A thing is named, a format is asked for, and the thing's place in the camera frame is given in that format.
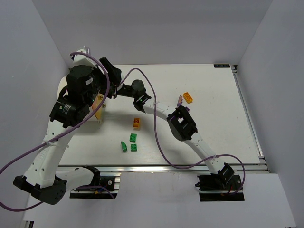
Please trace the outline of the orange curved lego brick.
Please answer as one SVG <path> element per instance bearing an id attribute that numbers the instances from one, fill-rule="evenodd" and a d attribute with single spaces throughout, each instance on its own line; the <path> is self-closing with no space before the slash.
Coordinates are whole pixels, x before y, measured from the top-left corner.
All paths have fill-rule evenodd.
<path id="1" fill-rule="evenodd" d="M 140 118 L 139 117 L 135 117 L 133 119 L 133 129 L 135 129 L 135 130 L 140 129 Z"/>

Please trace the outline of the purple half-round printed lego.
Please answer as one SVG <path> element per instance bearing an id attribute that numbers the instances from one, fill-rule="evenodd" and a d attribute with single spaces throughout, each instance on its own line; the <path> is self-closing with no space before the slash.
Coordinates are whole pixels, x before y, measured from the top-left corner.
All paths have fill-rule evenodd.
<path id="1" fill-rule="evenodd" d="M 177 102 L 177 107 L 182 105 L 183 97 L 180 95 Z"/>

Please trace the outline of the green square lego brick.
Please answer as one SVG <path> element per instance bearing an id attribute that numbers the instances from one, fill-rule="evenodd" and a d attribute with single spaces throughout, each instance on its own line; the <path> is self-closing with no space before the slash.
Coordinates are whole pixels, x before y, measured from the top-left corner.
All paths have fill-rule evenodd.
<path id="1" fill-rule="evenodd" d="M 136 138 L 137 138 L 137 134 L 131 133 L 131 134 L 130 134 L 129 141 L 130 141 L 131 143 L 136 143 Z"/>
<path id="2" fill-rule="evenodd" d="M 137 151 L 137 144 L 136 143 L 130 144 L 130 148 L 131 148 L 131 152 L 136 152 Z"/>

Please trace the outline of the green curved lego brick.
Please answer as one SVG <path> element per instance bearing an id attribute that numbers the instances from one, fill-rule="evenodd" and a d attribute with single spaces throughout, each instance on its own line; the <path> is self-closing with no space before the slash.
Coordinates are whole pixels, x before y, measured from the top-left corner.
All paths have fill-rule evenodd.
<path id="1" fill-rule="evenodd" d="M 127 152 L 127 151 L 128 151 L 127 145 L 126 145 L 126 143 L 123 142 L 123 141 L 121 141 L 121 148 L 122 148 L 122 151 L 123 151 L 123 152 Z"/>

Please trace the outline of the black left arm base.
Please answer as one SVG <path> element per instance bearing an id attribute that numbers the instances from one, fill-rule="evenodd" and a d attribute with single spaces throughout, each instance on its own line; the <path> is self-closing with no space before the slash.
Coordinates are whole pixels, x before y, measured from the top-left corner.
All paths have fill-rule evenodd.
<path id="1" fill-rule="evenodd" d="M 77 188 L 71 190 L 70 199 L 87 200 L 114 200 L 118 194 L 120 186 L 120 173 L 102 172 L 100 174 L 99 185 L 96 188 Z"/>

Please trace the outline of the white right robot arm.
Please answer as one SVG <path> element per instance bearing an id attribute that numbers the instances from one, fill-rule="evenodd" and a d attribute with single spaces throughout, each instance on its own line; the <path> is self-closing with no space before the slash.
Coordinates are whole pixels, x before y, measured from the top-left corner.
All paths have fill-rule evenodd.
<path id="1" fill-rule="evenodd" d="M 134 98 L 133 105 L 138 111 L 167 121 L 172 135 L 194 150 L 214 176 L 215 182 L 223 188 L 227 186 L 234 175 L 233 169 L 205 143 L 184 106 L 172 107 L 152 101 L 141 80 L 134 80 L 131 85 L 121 84 L 115 92 L 117 95 Z"/>

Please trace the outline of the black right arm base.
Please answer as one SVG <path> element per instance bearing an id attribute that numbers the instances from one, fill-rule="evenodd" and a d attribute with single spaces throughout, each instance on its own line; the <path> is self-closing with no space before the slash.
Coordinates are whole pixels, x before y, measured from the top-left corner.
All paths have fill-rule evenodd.
<path id="1" fill-rule="evenodd" d="M 234 175 L 226 186 L 217 183 L 214 176 L 197 176 L 195 184 L 199 192 L 200 202 L 237 202 L 244 201 L 242 181 L 239 175 Z"/>

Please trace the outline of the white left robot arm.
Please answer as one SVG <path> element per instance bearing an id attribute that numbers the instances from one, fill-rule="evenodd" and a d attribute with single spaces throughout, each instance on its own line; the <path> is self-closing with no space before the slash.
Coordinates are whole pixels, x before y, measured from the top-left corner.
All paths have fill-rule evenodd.
<path id="1" fill-rule="evenodd" d="M 100 186 L 100 171 L 82 166 L 59 176 L 56 174 L 62 156 L 76 130 L 91 117 L 100 120 L 100 108 L 113 96 L 121 70 L 107 58 L 94 59 L 86 49 L 71 54 L 73 66 L 66 76 L 67 85 L 60 91 L 50 113 L 43 143 L 29 169 L 13 184 L 37 200 L 55 205 L 67 191 L 95 189 Z"/>

